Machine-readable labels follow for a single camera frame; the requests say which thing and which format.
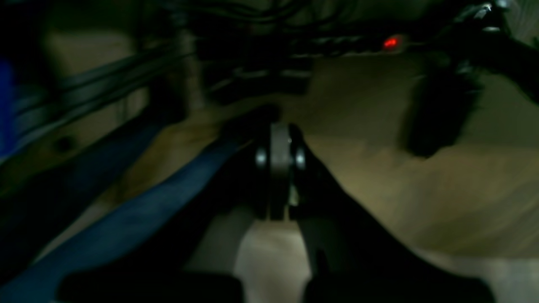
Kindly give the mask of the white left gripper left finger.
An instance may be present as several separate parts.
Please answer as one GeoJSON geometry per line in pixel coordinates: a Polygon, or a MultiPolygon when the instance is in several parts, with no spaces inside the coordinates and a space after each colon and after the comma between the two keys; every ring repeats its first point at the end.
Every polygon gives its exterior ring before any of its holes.
{"type": "Polygon", "coordinates": [[[241,199],[257,219],[278,221],[274,181],[271,175],[272,134],[277,123],[263,126],[241,150],[241,199]]]}

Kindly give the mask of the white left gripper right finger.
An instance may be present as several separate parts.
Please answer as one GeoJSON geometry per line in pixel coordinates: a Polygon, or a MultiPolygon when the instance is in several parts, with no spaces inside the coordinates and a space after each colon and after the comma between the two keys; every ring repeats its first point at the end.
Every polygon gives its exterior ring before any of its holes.
{"type": "Polygon", "coordinates": [[[278,124],[278,219],[297,219],[313,200],[312,159],[300,128],[278,124]]]}

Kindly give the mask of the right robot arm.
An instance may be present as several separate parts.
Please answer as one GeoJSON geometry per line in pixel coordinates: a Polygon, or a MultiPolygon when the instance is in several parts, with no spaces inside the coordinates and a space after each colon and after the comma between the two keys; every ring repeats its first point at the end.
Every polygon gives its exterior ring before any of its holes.
{"type": "Polygon", "coordinates": [[[538,50],[514,38],[509,0],[445,0],[422,21],[421,51],[436,55],[414,94],[402,147],[429,158],[454,145],[483,92],[484,71],[511,80],[538,103],[538,50]]]}

